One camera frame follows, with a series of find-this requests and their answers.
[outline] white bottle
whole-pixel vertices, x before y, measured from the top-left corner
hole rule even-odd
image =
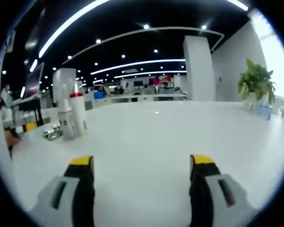
[[[70,104],[72,107],[78,136],[83,136],[87,133],[85,100],[84,95],[79,92],[79,85],[77,81],[75,82],[74,92],[70,94]]]
[[[58,118],[61,125],[63,138],[65,140],[72,140],[75,138],[76,127],[73,119],[72,108],[69,104],[68,98],[66,97],[66,85],[63,85],[62,88],[62,96],[60,97],[57,108]]]

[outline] yellow object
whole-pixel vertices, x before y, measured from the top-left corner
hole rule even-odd
[[[214,160],[206,155],[194,155],[195,164],[214,163]]]
[[[70,165],[88,165],[89,160],[92,158],[91,155],[82,156],[79,158],[75,158],[70,162]]]
[[[31,131],[37,127],[36,122],[26,124],[27,131]]]

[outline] black ceiling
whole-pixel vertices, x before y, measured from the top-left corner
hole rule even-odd
[[[4,83],[11,85],[12,90],[20,90],[25,84],[34,59],[48,38],[78,10],[91,3],[91,0],[39,0],[16,27],[15,48],[6,55],[3,70]],[[184,58],[183,41],[185,35],[201,35],[208,38],[212,47],[220,38],[219,35],[199,31],[164,30],[148,31],[122,37],[100,44],[65,65],[69,55],[74,55],[84,48],[95,44],[99,38],[108,39],[115,35],[143,28],[144,24],[151,27],[186,26],[198,27],[206,24],[207,29],[223,33],[225,42],[248,21],[247,12],[226,0],[110,0],[88,12],[69,26],[49,47],[39,63],[45,62],[41,89],[50,87],[53,67],[76,68],[81,70],[80,77],[91,83],[97,79],[121,75],[122,68],[91,76],[90,73],[115,65],[136,61],[157,59]],[[36,46],[25,50],[25,43],[36,41]],[[154,63],[136,66],[146,71],[183,70],[183,63]]]

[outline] ceiling light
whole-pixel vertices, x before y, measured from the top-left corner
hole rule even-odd
[[[98,70],[98,71],[92,72],[91,75],[95,75],[97,73],[101,73],[101,72],[105,72],[109,70],[115,70],[115,69],[124,68],[128,66],[133,66],[133,65],[150,64],[150,63],[158,63],[158,62],[183,62],[183,61],[185,61],[185,59],[162,59],[162,60],[152,60],[152,61],[140,61],[140,62],[129,63],[125,65],[113,66],[113,67],[103,69],[103,70]]]
[[[35,59],[34,62],[33,62],[33,64],[32,64],[32,66],[30,67],[29,71],[30,71],[30,72],[34,71],[35,68],[36,68],[36,66],[37,66],[37,64],[38,64],[38,60]]]
[[[185,70],[173,70],[173,71],[156,71],[156,72],[139,72],[139,73],[133,73],[133,74],[127,74],[125,76],[116,76],[114,78],[123,78],[123,77],[131,77],[131,76],[139,76],[139,75],[145,75],[145,74],[158,74],[158,73],[186,73]]]
[[[98,79],[98,80],[94,80],[93,83],[98,83],[98,82],[102,82],[102,79]]]
[[[23,97],[24,92],[25,92],[25,87],[22,87],[21,94],[20,94],[20,98],[22,98],[22,97]]]
[[[67,29],[72,23],[74,23],[77,19],[81,16],[86,14],[87,12],[91,11],[92,9],[100,6],[101,4],[107,2],[109,0],[95,0],[92,3],[88,4],[86,7],[79,10],[77,13],[72,15],[67,21],[65,21],[55,32],[54,34],[46,41],[45,45],[41,48],[39,52],[39,58],[41,58],[50,45],[56,40],[56,38],[65,30]]]
[[[234,5],[236,5],[236,6],[238,6],[238,7],[240,7],[242,10],[244,10],[244,11],[247,11],[248,10],[248,7],[246,6],[246,5],[244,5],[242,2],[239,2],[239,1],[237,1],[237,0],[227,0],[227,1],[229,1],[230,3],[232,3],[232,4],[234,4]]]

